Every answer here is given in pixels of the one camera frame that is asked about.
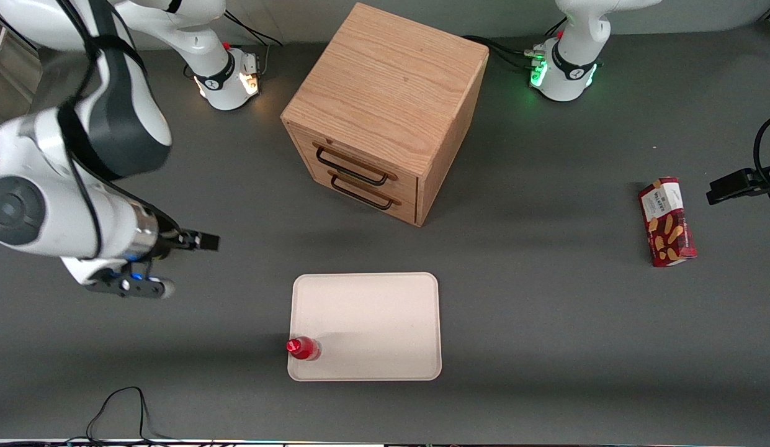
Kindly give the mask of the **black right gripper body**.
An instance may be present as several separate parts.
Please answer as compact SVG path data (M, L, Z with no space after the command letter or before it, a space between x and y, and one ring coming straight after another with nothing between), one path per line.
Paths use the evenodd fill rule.
M183 229L160 227L153 247L153 258L167 258L172 251L180 250L184 250Z

